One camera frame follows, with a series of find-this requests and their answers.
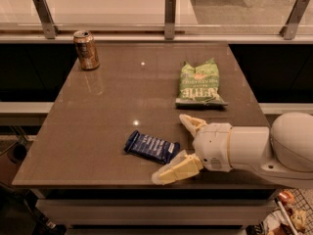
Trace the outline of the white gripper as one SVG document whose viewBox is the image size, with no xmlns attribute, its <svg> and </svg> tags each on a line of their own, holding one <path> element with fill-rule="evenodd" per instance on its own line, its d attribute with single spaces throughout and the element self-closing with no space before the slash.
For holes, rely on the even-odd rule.
<svg viewBox="0 0 313 235">
<path fill-rule="evenodd" d="M 166 185 L 193 177 L 205 167 L 210 171 L 229 172 L 228 149 L 232 125 L 229 123 L 207 124 L 205 120 L 182 114 L 181 123 L 195 137 L 193 146 L 196 154 L 185 150 L 178 153 L 169 163 L 152 175 L 156 185 Z"/>
</svg>

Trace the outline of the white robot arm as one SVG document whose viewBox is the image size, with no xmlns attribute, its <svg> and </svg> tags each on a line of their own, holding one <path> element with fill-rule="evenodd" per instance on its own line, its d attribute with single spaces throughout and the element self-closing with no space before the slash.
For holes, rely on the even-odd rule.
<svg viewBox="0 0 313 235">
<path fill-rule="evenodd" d="M 152 175 L 156 185 L 193 177 L 202 169 L 249 171 L 267 181 L 292 188 L 313 184 L 313 117 L 286 113 L 270 127 L 208 123 L 181 115 L 181 123 L 194 137 L 193 154 L 181 151 Z"/>
</svg>

